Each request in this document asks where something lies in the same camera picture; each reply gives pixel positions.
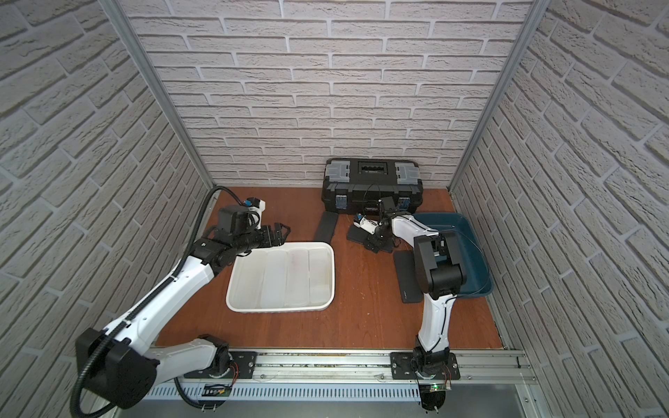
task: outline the mounting plate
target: mounting plate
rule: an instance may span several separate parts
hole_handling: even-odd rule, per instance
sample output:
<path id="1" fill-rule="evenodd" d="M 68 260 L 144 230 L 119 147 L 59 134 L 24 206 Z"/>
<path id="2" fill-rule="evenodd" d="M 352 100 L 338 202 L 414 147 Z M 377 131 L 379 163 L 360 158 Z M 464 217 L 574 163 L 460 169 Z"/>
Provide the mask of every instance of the mounting plate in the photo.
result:
<path id="1" fill-rule="evenodd" d="M 405 381 L 418 378 L 418 380 L 446 380 L 446 375 L 444 372 L 439 372 L 438 374 L 432 376 L 424 376 L 414 373 L 411 367 L 411 360 L 413 355 L 410 352 L 391 352 L 390 353 L 390 365 L 391 370 L 393 371 L 393 379 Z M 452 352 L 448 354 L 448 371 L 450 371 L 449 380 L 457 381 L 460 380 L 460 368 L 458 367 L 458 362 L 456 361 L 456 355 Z"/>
<path id="2" fill-rule="evenodd" d="M 255 351 L 229 351 L 232 355 L 232 361 L 240 367 L 240 375 L 237 379 L 250 379 L 253 377 L 253 371 L 256 368 L 256 358 L 258 354 Z M 186 373 L 183 375 L 186 379 L 232 379 L 233 374 L 230 369 L 218 378 L 212 378 L 201 370 Z"/>

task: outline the white plastic tray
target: white plastic tray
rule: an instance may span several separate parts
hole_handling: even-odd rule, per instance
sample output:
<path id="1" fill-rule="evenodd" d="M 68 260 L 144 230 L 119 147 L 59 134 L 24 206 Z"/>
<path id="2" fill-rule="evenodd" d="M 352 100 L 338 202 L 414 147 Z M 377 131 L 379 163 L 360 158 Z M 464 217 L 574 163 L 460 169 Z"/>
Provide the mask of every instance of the white plastic tray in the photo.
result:
<path id="1" fill-rule="evenodd" d="M 235 312 L 323 310 L 335 297 L 335 252 L 323 242 L 288 242 L 237 257 L 225 303 Z"/>

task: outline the ventilated metal panel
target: ventilated metal panel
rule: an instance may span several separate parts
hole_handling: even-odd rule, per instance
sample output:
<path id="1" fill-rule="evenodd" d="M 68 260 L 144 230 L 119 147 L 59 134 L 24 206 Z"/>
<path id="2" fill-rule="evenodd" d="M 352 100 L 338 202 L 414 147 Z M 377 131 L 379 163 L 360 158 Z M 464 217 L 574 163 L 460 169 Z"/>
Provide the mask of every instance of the ventilated metal panel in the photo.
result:
<path id="1" fill-rule="evenodd" d="M 191 399 L 231 401 L 420 401 L 415 383 L 314 384 L 314 383 L 246 383 L 237 382 L 228 397 L 203 397 L 205 383 L 181 383 Z M 146 400 L 179 399 L 173 382 L 156 386 Z"/>

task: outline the brick wall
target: brick wall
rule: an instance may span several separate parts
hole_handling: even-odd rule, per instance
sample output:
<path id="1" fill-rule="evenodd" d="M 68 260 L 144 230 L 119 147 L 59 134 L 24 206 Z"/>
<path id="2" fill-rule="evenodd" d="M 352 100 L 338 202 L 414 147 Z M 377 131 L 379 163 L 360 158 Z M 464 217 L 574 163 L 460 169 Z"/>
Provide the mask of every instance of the brick wall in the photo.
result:
<path id="1" fill-rule="evenodd" d="M 405 157 L 445 187 L 528 1 L 124 0 L 214 181 Z"/>
<path id="2" fill-rule="evenodd" d="M 669 411 L 668 11 L 553 0 L 454 191 L 554 415 Z"/>
<path id="3" fill-rule="evenodd" d="M 0 415 L 69 416 L 74 338 L 161 278 L 204 194 L 97 2 L 0 6 Z"/>

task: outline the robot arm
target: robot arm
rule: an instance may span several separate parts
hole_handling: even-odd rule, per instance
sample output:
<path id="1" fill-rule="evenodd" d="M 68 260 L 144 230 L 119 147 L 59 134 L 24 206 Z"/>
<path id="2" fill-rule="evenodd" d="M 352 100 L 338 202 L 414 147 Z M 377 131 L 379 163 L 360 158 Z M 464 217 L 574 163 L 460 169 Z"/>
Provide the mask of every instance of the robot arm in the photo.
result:
<path id="1" fill-rule="evenodd" d="M 260 225 L 265 202 L 249 198 L 240 203 L 219 210 L 217 226 L 191 246 L 176 276 L 173 270 L 103 330 L 89 328 L 79 335 L 76 356 L 82 387 L 104 397 L 110 405 L 126 409 L 138 403 L 153 386 L 185 373 L 204 370 L 219 376 L 226 372 L 227 343 L 212 336 L 200 336 L 168 348 L 150 347 L 186 301 L 225 266 L 230 266 L 237 255 L 286 241 L 290 228 L 280 223 L 275 224 L 274 230 Z M 73 390 L 71 410 L 75 416 L 85 416 L 78 410 L 80 388 L 76 392 Z"/>
<path id="2" fill-rule="evenodd" d="M 358 215 L 354 224 L 370 233 L 370 242 L 383 243 L 395 236 L 413 247 L 415 276 L 424 301 L 423 323 L 413 355 L 417 372 L 433 375 L 448 360 L 451 311 L 467 280 L 459 237 L 453 231 L 425 226 L 408 212 L 397 211 L 392 197 L 381 200 L 379 212 L 379 222 Z"/>

